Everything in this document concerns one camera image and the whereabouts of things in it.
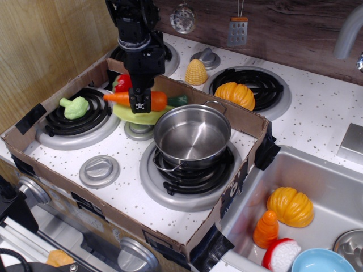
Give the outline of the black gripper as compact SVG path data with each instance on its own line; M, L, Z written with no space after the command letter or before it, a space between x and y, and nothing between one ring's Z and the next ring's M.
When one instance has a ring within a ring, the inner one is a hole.
M146 36L142 44L133 44L121 39L118 42L119 47L125 51L123 63L132 81L132 88L129 89L131 111L150 113L154 78L165 72L163 34L154 31Z

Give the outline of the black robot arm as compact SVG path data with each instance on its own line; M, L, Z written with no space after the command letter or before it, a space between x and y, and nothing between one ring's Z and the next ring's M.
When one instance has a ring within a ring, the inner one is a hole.
M133 113L151 111L154 78L165 72L163 34L155 30L159 8L153 1L106 1L110 17L118 30L120 58L130 75L130 107Z

